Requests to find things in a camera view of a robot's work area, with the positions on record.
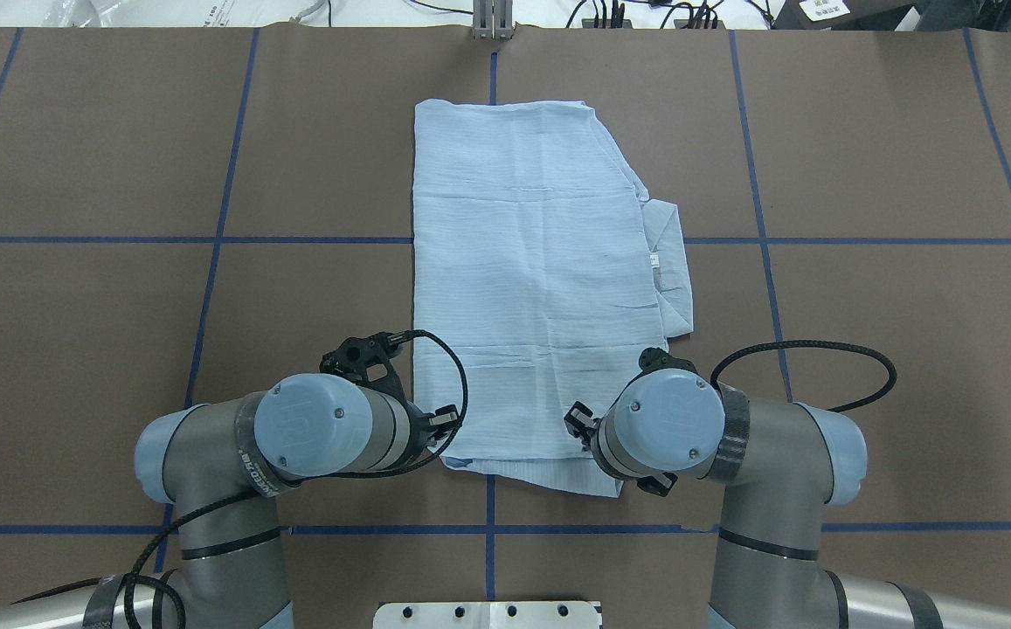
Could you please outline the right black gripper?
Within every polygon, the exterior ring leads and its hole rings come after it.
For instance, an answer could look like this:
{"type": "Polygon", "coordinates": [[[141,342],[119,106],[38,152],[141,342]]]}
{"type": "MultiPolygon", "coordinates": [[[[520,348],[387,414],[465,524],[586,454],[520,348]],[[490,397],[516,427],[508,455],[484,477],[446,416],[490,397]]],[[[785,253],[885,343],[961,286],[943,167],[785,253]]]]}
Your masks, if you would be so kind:
{"type": "MultiPolygon", "coordinates": [[[[574,402],[564,415],[566,431],[573,438],[584,438],[584,450],[592,455],[596,463],[606,463],[606,447],[602,442],[601,419],[594,418],[593,411],[582,402],[574,402]]],[[[645,493],[668,497],[670,490],[678,481],[676,473],[662,471],[662,473],[646,475],[638,478],[638,489],[645,493]]]]}

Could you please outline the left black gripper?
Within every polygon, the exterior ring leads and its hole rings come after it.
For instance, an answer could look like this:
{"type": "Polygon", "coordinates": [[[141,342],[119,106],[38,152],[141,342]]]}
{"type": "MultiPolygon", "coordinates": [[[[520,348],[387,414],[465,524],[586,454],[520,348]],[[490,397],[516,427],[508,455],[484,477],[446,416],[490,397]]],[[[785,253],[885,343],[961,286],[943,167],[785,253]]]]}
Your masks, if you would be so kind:
{"type": "Polygon", "coordinates": [[[460,429],[460,410],[454,405],[434,411],[424,411],[417,405],[407,405],[406,413],[409,418],[406,454],[410,460],[418,460],[433,439],[448,439],[450,434],[460,429]]]}

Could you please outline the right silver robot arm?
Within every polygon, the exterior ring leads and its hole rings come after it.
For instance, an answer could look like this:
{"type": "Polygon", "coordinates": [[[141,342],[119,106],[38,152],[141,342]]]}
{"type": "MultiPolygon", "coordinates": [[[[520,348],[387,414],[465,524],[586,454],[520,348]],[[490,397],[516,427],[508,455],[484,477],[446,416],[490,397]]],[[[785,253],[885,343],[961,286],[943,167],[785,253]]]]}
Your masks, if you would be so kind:
{"type": "Polygon", "coordinates": [[[666,496],[696,478],[724,487],[709,628],[1011,628],[1011,610],[820,563],[825,510],[860,493],[868,450],[851,418],[748,397],[686,368],[644,370],[566,431],[602,473],[666,496]]]}

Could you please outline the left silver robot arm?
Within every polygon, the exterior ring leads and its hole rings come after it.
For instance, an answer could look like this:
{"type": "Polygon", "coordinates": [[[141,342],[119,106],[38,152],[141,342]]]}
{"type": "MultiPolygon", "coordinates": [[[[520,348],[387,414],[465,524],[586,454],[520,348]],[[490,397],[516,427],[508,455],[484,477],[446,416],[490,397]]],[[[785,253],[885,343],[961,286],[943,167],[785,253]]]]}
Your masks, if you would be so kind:
{"type": "Polygon", "coordinates": [[[136,477],[173,521],[124,573],[22,598],[0,609],[0,628],[294,628],[277,498],[309,480],[410,473],[466,410],[422,411],[401,387],[313,373],[154,419],[136,477]]]}

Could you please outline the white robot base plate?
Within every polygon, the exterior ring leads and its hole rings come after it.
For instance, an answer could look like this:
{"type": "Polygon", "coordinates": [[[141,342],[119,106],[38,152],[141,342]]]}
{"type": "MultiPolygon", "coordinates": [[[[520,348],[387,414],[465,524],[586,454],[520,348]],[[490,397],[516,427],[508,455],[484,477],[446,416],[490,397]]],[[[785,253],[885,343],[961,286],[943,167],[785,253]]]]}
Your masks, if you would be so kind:
{"type": "Polygon", "coordinates": [[[384,604],[373,628],[602,628],[599,602],[458,601],[384,604]]]}

